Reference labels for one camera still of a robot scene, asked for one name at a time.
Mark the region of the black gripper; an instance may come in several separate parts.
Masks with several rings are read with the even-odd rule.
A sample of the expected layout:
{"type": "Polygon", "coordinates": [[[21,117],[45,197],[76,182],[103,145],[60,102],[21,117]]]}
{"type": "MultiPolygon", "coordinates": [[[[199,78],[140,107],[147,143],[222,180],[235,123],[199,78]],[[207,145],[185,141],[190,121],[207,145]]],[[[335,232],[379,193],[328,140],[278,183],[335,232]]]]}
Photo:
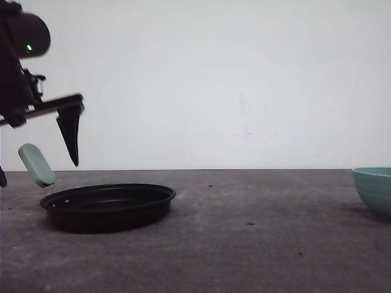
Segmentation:
{"type": "MultiPolygon", "coordinates": [[[[70,159],[77,167],[78,129],[80,114],[84,110],[83,96],[77,93],[43,101],[42,82],[45,80],[44,75],[32,74],[28,69],[22,68],[15,82],[7,81],[1,84],[1,125],[16,128],[23,126],[30,118],[57,112],[57,124],[70,159]]],[[[7,178],[1,167],[0,186],[7,186],[7,178]]]]}

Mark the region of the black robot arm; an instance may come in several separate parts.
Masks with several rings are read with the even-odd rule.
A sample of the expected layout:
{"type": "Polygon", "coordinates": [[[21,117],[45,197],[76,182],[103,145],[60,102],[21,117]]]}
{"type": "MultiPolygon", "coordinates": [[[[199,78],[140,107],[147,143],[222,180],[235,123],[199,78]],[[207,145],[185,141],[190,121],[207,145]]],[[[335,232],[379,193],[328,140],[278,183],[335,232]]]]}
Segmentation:
{"type": "Polygon", "coordinates": [[[17,128],[27,120],[57,112],[57,124],[70,159],[79,165],[79,118],[84,110],[80,93],[43,101],[40,82],[46,77],[33,74],[21,59],[40,57],[49,50],[51,36],[45,22],[26,13],[16,1],[1,1],[1,124],[17,128]]]}

